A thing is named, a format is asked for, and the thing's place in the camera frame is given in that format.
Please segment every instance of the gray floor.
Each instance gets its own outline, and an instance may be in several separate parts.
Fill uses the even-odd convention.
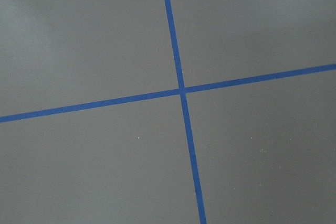
[[[336,63],[336,0],[171,4],[186,87]],[[164,0],[0,0],[0,119],[178,88]],[[187,100],[206,223],[336,222],[335,70]],[[0,123],[0,222],[200,223],[189,153],[179,95]]]

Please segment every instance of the painter's tape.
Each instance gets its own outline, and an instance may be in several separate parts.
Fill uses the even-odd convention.
[[[177,44],[177,36],[176,36],[176,31],[175,31],[174,18],[173,18],[173,11],[172,11],[172,6],[171,6],[170,0],[164,0],[164,2],[165,2],[165,6],[166,6],[168,26],[169,26],[170,38],[171,38],[173,54],[174,54],[177,81],[179,83],[178,88],[180,90],[181,106],[182,106],[182,111],[183,111],[184,126],[185,126],[185,132],[186,132],[186,136],[187,136],[188,150],[189,150],[189,156],[190,156],[190,162],[191,162],[191,169],[192,169],[194,186],[195,186],[195,193],[196,193],[196,200],[197,200],[197,207],[198,207],[198,215],[199,215],[199,218],[200,218],[199,219],[200,223],[201,224],[206,224],[205,210],[204,210],[204,203],[203,203],[203,196],[202,196],[202,189],[201,189],[201,182],[199,180],[199,174],[198,174],[198,168],[197,168],[195,145],[194,145],[193,132],[192,132],[191,123],[190,123],[187,97],[186,97],[185,88],[184,88],[184,80],[183,80],[180,53],[178,51],[178,44]]]
[[[281,78],[286,78],[286,77],[301,76],[303,74],[318,73],[318,72],[330,71],[330,70],[335,70],[335,69],[336,69],[336,64],[330,64],[330,65],[324,65],[324,66],[318,66],[318,67],[312,67],[312,68],[291,70],[291,71],[286,71],[286,72],[270,73],[270,74],[265,74],[262,76],[254,76],[254,77],[248,77],[248,78],[242,78],[242,79],[236,79],[236,80],[230,80],[230,81],[221,81],[221,82],[209,83],[209,84],[204,84],[204,85],[192,86],[192,87],[185,88],[185,92],[192,93],[192,92],[199,92],[199,91],[210,90],[210,89],[220,89],[220,88],[225,88],[225,87],[243,85],[243,84],[254,83],[254,82],[261,82],[261,81],[269,81],[269,80],[281,79]]]
[[[111,100],[89,102],[89,103],[65,106],[65,107],[60,107],[60,108],[53,108],[53,109],[39,110],[39,111],[33,111],[33,112],[27,112],[27,113],[15,114],[15,115],[1,116],[0,123],[17,121],[17,120],[28,119],[28,118],[37,118],[39,116],[61,114],[61,113],[67,113],[67,112],[72,112],[72,111],[87,110],[87,109],[111,106],[111,105],[122,104],[122,103],[143,101],[143,100],[149,100],[149,99],[160,98],[160,97],[169,97],[171,95],[177,95],[179,93],[180,92],[178,89],[172,89],[172,90],[166,90],[166,91],[160,91],[160,92],[154,92],[154,93],[138,94],[138,95],[133,95],[130,97],[122,97],[122,98],[116,98],[116,99],[111,99]]]

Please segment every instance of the blue tape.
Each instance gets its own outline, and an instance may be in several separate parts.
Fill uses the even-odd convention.
[[[231,81],[221,81],[221,82],[215,82],[215,83],[210,83],[210,84],[197,85],[197,86],[188,87],[185,89],[185,91],[186,93],[192,93],[192,92],[199,92],[199,91],[210,90],[210,89],[220,89],[220,88],[225,88],[225,87],[243,85],[243,84],[260,82],[260,81],[269,81],[269,80],[281,79],[281,78],[286,78],[286,77],[301,76],[303,74],[324,72],[324,71],[330,71],[330,70],[335,70],[335,69],[336,69],[336,64],[330,64],[330,65],[324,65],[324,66],[318,66],[318,67],[312,67],[312,68],[291,70],[291,71],[286,71],[286,72],[265,74],[262,76],[254,76],[254,77],[236,79],[236,80],[231,80]]]
[[[200,223],[206,224],[201,182],[199,180],[199,174],[198,174],[196,151],[195,151],[195,145],[194,145],[194,139],[193,139],[193,132],[192,132],[191,123],[190,123],[187,97],[186,97],[185,87],[184,87],[180,53],[178,51],[177,36],[176,36],[176,31],[175,31],[172,6],[171,6],[170,0],[164,0],[164,2],[166,6],[168,26],[169,26],[170,38],[171,38],[173,54],[174,54],[177,81],[179,83],[178,88],[180,90],[181,106],[182,106],[182,111],[183,111],[184,126],[185,126],[185,132],[187,136],[191,169],[192,169],[193,180],[194,180],[196,201],[197,201],[197,207],[198,207],[198,215],[200,218],[199,219]]]
[[[198,165],[197,165],[196,151],[195,151],[195,145],[194,145],[194,139],[193,139],[193,131],[192,131],[191,122],[190,122],[187,97],[185,93],[181,94],[180,97],[181,97],[181,105],[182,105],[183,119],[184,119],[184,125],[185,125],[185,132],[187,135],[189,157],[190,157],[190,162],[191,162],[191,170],[192,170],[193,179],[194,179],[198,215],[200,218],[199,220],[201,224],[206,224],[201,181],[199,179],[199,174],[198,174]]]
[[[197,86],[185,88],[185,92],[181,92],[180,89],[172,89],[172,90],[165,90],[165,91],[148,93],[148,94],[133,95],[130,97],[116,98],[116,99],[105,100],[105,101],[77,104],[77,105],[65,106],[65,107],[54,108],[54,109],[27,112],[27,113],[22,113],[22,114],[0,116],[0,123],[28,119],[28,118],[36,118],[39,116],[67,113],[71,111],[87,110],[87,109],[93,109],[93,108],[110,106],[110,105],[121,104],[121,103],[143,101],[143,100],[160,98],[160,97],[169,97],[171,95],[177,95],[180,93],[192,93],[192,92],[206,91],[210,89],[220,89],[220,88],[243,85],[243,84],[248,84],[248,83],[275,80],[275,79],[300,76],[303,74],[318,73],[318,72],[324,72],[324,71],[330,71],[330,70],[336,70],[336,64],[330,64],[330,65],[324,65],[324,66],[318,66],[318,67],[312,67],[312,68],[297,69],[297,70],[291,70],[291,71],[279,72],[279,73],[271,73],[271,74],[265,74],[263,76],[242,78],[242,79],[236,79],[236,80],[231,80],[231,81],[221,81],[221,82],[215,82],[215,83],[210,83],[210,84],[197,85]]]
[[[160,92],[154,92],[154,93],[138,94],[138,95],[133,95],[130,97],[116,98],[116,99],[104,100],[104,101],[98,101],[98,102],[89,102],[89,103],[65,106],[65,107],[54,108],[54,109],[27,112],[27,113],[22,113],[22,114],[1,116],[0,123],[17,121],[17,120],[28,119],[28,118],[37,118],[39,116],[45,116],[45,115],[54,115],[54,114],[72,112],[72,111],[87,110],[87,109],[99,108],[99,107],[122,104],[122,103],[143,101],[143,100],[149,100],[149,99],[160,98],[160,97],[169,97],[172,95],[178,95],[179,93],[180,91],[178,89],[172,89],[172,90],[166,90],[166,91],[160,91]]]
[[[171,39],[172,48],[173,48],[175,68],[176,68],[176,74],[177,74],[177,82],[179,83],[178,87],[180,88],[180,90],[183,90],[184,80],[183,80],[183,74],[182,74],[180,52],[178,51],[177,36],[176,36],[176,31],[175,31],[172,5],[170,3],[170,0],[164,0],[164,2],[165,2],[166,12],[167,12],[170,39]]]

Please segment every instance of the gray surface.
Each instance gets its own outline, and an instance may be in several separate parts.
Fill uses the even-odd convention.
[[[0,0],[0,115],[176,87],[164,0]]]
[[[1,223],[198,222],[178,97],[2,123],[0,139]]]
[[[336,0],[171,0],[187,86],[335,63]]]
[[[336,222],[335,79],[188,95],[209,224]]]

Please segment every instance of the blue tape line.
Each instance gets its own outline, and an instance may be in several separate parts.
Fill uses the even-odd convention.
[[[45,116],[45,115],[54,115],[54,114],[72,112],[72,111],[87,110],[87,109],[99,108],[99,107],[122,104],[122,103],[143,101],[143,100],[149,100],[149,99],[160,98],[160,97],[169,97],[172,95],[178,95],[179,93],[180,91],[178,89],[172,89],[172,90],[166,90],[166,91],[160,91],[160,92],[154,92],[154,93],[138,94],[138,95],[133,95],[130,97],[116,98],[116,99],[104,100],[104,101],[98,101],[98,102],[89,102],[89,103],[65,106],[65,107],[54,108],[54,109],[27,112],[27,113],[22,113],[22,114],[1,116],[0,123],[17,121],[17,120],[28,119],[28,118],[36,118],[36,117]]]
[[[215,82],[215,83],[204,84],[204,85],[197,85],[197,86],[185,88],[185,92],[182,92],[182,93],[192,93],[192,92],[206,91],[210,89],[220,89],[220,88],[243,85],[243,84],[248,84],[248,83],[275,80],[275,79],[300,76],[303,74],[318,73],[318,72],[324,72],[324,71],[330,71],[330,70],[336,70],[336,64],[318,66],[318,67],[312,67],[312,68],[297,69],[297,70],[291,70],[287,72],[271,73],[271,74],[265,74],[263,76],[242,78],[242,79],[231,80],[231,81],[222,81],[222,82]],[[110,106],[110,105],[121,104],[121,103],[143,101],[143,100],[160,98],[160,97],[169,97],[171,95],[177,95],[180,93],[181,93],[180,89],[172,89],[172,90],[165,90],[165,91],[148,93],[148,94],[139,94],[139,95],[134,95],[130,97],[116,98],[116,99],[99,101],[99,102],[90,102],[90,103],[77,104],[77,105],[65,106],[65,107],[54,108],[54,109],[27,112],[27,113],[22,113],[22,114],[6,115],[6,116],[0,116],[0,123],[28,119],[28,118],[36,118],[36,117],[45,116],[45,115],[66,113],[66,112],[71,112],[71,111],[87,110],[87,109],[93,109],[93,108]]]
[[[269,81],[269,80],[281,79],[281,78],[292,77],[292,76],[301,76],[303,74],[324,72],[324,71],[335,70],[335,69],[336,69],[336,64],[330,64],[330,65],[324,65],[324,66],[318,66],[318,67],[312,67],[312,68],[291,70],[291,71],[286,71],[286,72],[265,74],[262,76],[254,76],[254,77],[236,79],[236,80],[231,80],[231,81],[221,81],[221,82],[215,82],[215,83],[210,83],[210,84],[197,85],[197,86],[188,87],[185,89],[185,91],[186,93],[199,92],[199,91],[204,91],[204,90],[219,89],[219,88],[243,85],[243,84],[260,82],[260,81]]]
[[[190,115],[189,115],[189,110],[188,110],[187,97],[186,97],[185,87],[184,87],[180,53],[178,51],[178,44],[177,44],[177,37],[176,37],[176,31],[175,31],[175,25],[174,25],[173,11],[172,11],[172,6],[171,6],[170,0],[164,0],[164,2],[165,2],[165,6],[166,6],[169,32],[170,32],[170,38],[171,38],[173,54],[174,54],[177,81],[179,83],[178,87],[179,87],[179,90],[180,90],[181,106],[182,106],[182,111],[183,111],[184,126],[185,126],[185,132],[186,132],[186,136],[187,136],[188,150],[189,150],[189,156],[190,156],[190,162],[191,162],[191,169],[192,169],[194,186],[195,186],[196,201],[197,201],[197,207],[198,207],[198,215],[199,215],[199,218],[200,218],[199,219],[200,223],[201,224],[206,224],[205,210],[204,210],[204,203],[203,203],[203,196],[202,196],[202,189],[201,189],[201,182],[199,180],[199,174],[198,174],[195,145],[194,145],[193,132],[192,132],[191,123],[190,123]]]
[[[181,105],[182,105],[183,119],[184,119],[184,125],[185,125],[185,132],[187,135],[189,157],[191,161],[191,170],[192,170],[193,179],[194,179],[198,215],[200,218],[199,220],[201,224],[206,224],[201,181],[199,179],[199,174],[198,174],[198,165],[197,165],[196,151],[195,151],[195,145],[194,145],[194,139],[193,139],[193,131],[192,131],[191,122],[190,122],[187,97],[185,93],[181,94],[180,97],[181,97]]]
[[[167,12],[170,39],[171,39],[172,48],[173,48],[175,68],[176,68],[176,74],[177,74],[177,82],[179,83],[178,87],[181,90],[183,90],[184,89],[184,80],[183,80],[183,74],[182,74],[180,53],[178,51],[177,36],[176,36],[176,31],[175,31],[172,5],[170,3],[170,0],[164,0],[164,2],[165,2],[166,12]]]

